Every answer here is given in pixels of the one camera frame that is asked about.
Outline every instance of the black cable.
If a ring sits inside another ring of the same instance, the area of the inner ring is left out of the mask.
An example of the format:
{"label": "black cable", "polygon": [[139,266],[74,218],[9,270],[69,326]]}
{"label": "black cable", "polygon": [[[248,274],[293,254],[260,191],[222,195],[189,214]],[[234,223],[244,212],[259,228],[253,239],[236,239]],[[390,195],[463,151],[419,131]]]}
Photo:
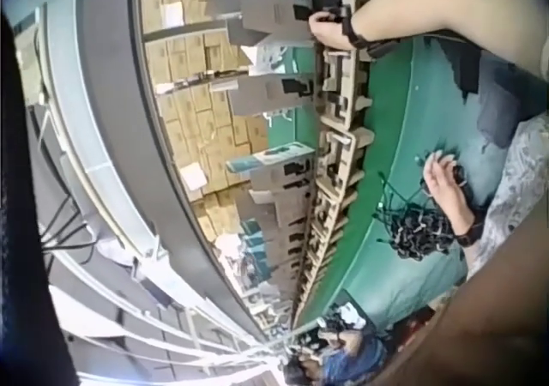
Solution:
{"label": "black cable", "polygon": [[81,262],[78,262],[78,264],[80,264],[81,266],[84,266],[85,264],[90,263],[90,261],[94,257],[94,253],[95,253],[95,246],[92,246],[92,248],[89,251],[89,255],[86,257],[86,260],[82,260]]}
{"label": "black cable", "polygon": [[79,249],[87,249],[88,247],[95,246],[99,240],[95,240],[93,242],[85,243],[85,244],[70,244],[66,246],[52,246],[45,248],[45,252],[54,251],[54,250],[79,250]]}
{"label": "black cable", "polygon": [[75,234],[77,234],[79,231],[81,230],[84,230],[85,228],[87,227],[87,224],[86,223],[83,223],[81,225],[79,225],[78,227],[75,227],[73,230],[71,230],[69,233],[67,233],[65,236],[63,236],[62,238],[60,238],[57,243],[55,244],[56,246],[60,246],[60,245],[63,245],[63,243],[65,243],[67,240],[69,240],[70,238],[72,238]]}
{"label": "black cable", "polygon": [[50,236],[47,240],[45,241],[42,241],[42,244],[43,245],[46,245],[48,243],[50,243],[51,241],[55,240],[56,238],[58,238],[64,231],[67,227],[70,226],[70,224],[75,221],[76,217],[78,216],[78,212],[74,212],[67,221],[65,221],[63,223],[63,225],[57,230],[57,232],[55,234],[53,234],[52,236]]}
{"label": "black cable", "polygon": [[21,72],[2,13],[2,373],[8,383],[80,384],[57,321],[38,231]]}
{"label": "black cable", "polygon": [[50,223],[48,223],[48,226],[45,228],[45,230],[40,234],[40,237],[44,237],[49,231],[50,229],[53,227],[53,225],[55,224],[55,221],[57,220],[57,218],[59,217],[59,215],[61,214],[61,210],[63,210],[63,208],[65,207],[65,204],[67,204],[67,202],[69,201],[70,199],[70,196],[66,196],[64,198],[64,200],[62,201],[62,203],[59,205],[59,207],[57,208],[55,214],[53,215],[53,217],[51,218],[50,220]]}

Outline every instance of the gray clothing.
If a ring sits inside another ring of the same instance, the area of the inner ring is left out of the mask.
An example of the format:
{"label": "gray clothing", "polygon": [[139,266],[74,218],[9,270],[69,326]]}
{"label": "gray clothing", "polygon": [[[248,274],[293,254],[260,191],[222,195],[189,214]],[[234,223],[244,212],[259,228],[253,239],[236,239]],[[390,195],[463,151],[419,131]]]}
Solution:
{"label": "gray clothing", "polygon": [[549,115],[519,124],[469,270],[473,276],[543,197],[549,180]]}

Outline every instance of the person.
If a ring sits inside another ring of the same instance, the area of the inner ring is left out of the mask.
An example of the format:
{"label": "person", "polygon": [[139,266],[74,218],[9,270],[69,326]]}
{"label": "person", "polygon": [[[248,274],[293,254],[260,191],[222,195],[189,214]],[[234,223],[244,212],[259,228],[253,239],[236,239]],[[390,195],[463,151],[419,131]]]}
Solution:
{"label": "person", "polygon": [[[352,50],[332,18],[313,14],[312,34],[327,47]],[[351,29],[367,42],[449,29],[534,75],[549,72],[547,0],[370,0],[354,13]]]}
{"label": "person", "polygon": [[[452,155],[431,154],[423,177],[456,235],[475,216]],[[468,281],[371,384],[549,384],[549,115],[522,122],[483,232],[462,247]]]}
{"label": "person", "polygon": [[322,332],[319,337],[326,340],[333,353],[323,360],[300,356],[284,368],[288,385],[313,384],[322,381],[331,386],[342,386],[375,376],[388,358],[388,351],[375,335],[359,330],[344,330],[340,333]]}

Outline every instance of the stacked cardboard boxes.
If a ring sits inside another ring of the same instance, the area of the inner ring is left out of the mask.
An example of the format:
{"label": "stacked cardboard boxes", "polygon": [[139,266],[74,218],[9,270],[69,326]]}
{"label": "stacked cardboard boxes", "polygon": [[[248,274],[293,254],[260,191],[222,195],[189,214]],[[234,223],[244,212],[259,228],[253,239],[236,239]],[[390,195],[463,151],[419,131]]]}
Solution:
{"label": "stacked cardboard boxes", "polygon": [[[143,32],[209,21],[205,9],[206,0],[142,0]],[[154,85],[250,65],[242,50],[229,43],[226,31],[147,43],[147,59]]]}
{"label": "stacked cardboard boxes", "polygon": [[224,233],[242,232],[235,197],[248,187],[247,184],[233,186],[192,203],[198,223],[209,242],[214,242]]}
{"label": "stacked cardboard boxes", "polygon": [[234,171],[250,171],[251,188],[235,196],[236,210],[241,221],[254,220],[259,227],[268,265],[275,268],[269,282],[284,292],[296,288],[306,243],[313,153],[312,148],[294,142],[254,154],[246,160],[247,168],[243,161],[229,163]]}
{"label": "stacked cardboard boxes", "polygon": [[198,163],[208,180],[201,189],[189,193],[191,201],[243,183],[246,177],[229,172],[226,161],[247,156],[252,149],[267,148],[265,119],[250,122],[250,133],[250,118],[233,121],[225,92],[210,93],[208,84],[159,96],[158,106],[174,164],[183,169]]}
{"label": "stacked cardboard boxes", "polygon": [[[142,0],[143,32],[209,21],[206,1]],[[250,65],[242,50],[229,43],[226,31],[219,30],[147,43],[146,53],[155,87]],[[157,106],[173,164],[181,170],[198,163],[206,176],[206,185],[198,190],[190,190],[182,179],[206,237],[214,241],[223,232],[238,232],[233,194],[246,179],[228,172],[225,163],[268,147],[266,120],[233,117],[226,92],[211,92],[207,83],[160,95]]]}

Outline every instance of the black device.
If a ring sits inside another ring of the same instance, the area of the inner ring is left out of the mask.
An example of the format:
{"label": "black device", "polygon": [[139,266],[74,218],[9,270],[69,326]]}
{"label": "black device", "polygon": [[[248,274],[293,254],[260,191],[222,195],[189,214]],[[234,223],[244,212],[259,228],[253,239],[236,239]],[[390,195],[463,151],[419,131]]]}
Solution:
{"label": "black device", "polygon": [[462,248],[471,247],[478,242],[482,237],[482,231],[484,230],[484,214],[477,213],[474,216],[474,223],[469,228],[467,233],[460,236],[455,236],[455,240]]}

